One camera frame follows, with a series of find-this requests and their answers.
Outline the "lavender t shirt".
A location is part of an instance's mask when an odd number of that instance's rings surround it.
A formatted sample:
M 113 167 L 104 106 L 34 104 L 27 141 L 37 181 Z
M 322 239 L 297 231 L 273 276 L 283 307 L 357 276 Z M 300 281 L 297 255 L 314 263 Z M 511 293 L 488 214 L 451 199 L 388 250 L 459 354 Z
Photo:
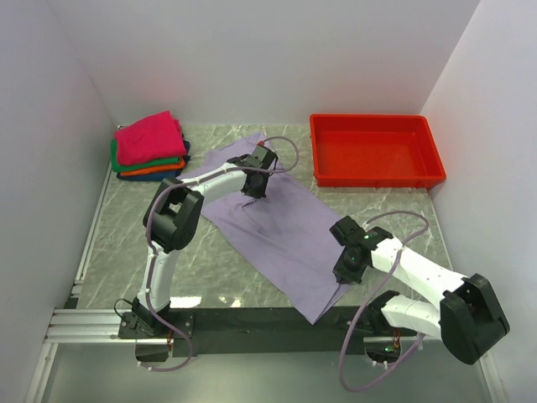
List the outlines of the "lavender t shirt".
M 201 295 L 203 307 L 293 306 L 315 323 L 347 292 L 332 273 L 342 248 L 329 229 L 340 217 L 290 174 L 272 176 L 260 200 L 237 191 L 201 213 L 175 296 Z

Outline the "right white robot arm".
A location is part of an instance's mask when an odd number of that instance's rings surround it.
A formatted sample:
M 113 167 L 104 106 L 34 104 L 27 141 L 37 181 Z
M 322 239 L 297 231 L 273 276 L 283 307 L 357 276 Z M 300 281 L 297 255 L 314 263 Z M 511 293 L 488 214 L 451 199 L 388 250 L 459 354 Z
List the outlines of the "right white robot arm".
M 342 246 L 333 273 L 340 283 L 358 283 L 366 269 L 384 272 L 419 294 L 413 300 L 397 291 L 375 292 L 351 329 L 370 335 L 408 329 L 439 339 L 464 364 L 476 363 L 508 335 L 510 325 L 494 289 L 480 274 L 445 269 L 408 248 L 380 227 L 365 230 L 351 217 L 337 221 L 331 235 Z

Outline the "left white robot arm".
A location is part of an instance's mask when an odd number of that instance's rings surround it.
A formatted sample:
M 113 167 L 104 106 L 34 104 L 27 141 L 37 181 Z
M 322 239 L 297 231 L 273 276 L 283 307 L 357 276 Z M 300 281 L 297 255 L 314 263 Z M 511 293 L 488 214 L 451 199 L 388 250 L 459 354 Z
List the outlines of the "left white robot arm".
M 162 181 L 143 220 L 149 236 L 148 260 L 132 302 L 132 313 L 145 335 L 156 338 L 167 329 L 175 266 L 180 251 L 196 234 L 202 208 L 238 191 L 254 199 L 265 197 L 278 159 L 259 143 L 252 153 L 233 157 L 214 170 L 183 181 Z

